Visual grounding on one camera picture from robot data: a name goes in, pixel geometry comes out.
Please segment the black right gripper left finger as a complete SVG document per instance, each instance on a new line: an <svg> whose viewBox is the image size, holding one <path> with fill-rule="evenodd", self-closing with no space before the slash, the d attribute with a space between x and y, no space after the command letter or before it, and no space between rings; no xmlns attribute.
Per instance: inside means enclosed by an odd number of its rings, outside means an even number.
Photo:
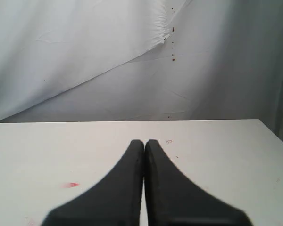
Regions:
<svg viewBox="0 0 283 226"><path fill-rule="evenodd" d="M44 226L138 226L143 188L143 142L132 140L113 169L75 199L53 209Z"/></svg>

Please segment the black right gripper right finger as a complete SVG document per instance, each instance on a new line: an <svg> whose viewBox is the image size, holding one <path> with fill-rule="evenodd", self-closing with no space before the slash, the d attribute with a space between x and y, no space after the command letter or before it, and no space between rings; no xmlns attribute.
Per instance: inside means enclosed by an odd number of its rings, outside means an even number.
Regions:
<svg viewBox="0 0 283 226"><path fill-rule="evenodd" d="M150 226L250 226L237 209L190 181L157 140L145 146L145 196Z"/></svg>

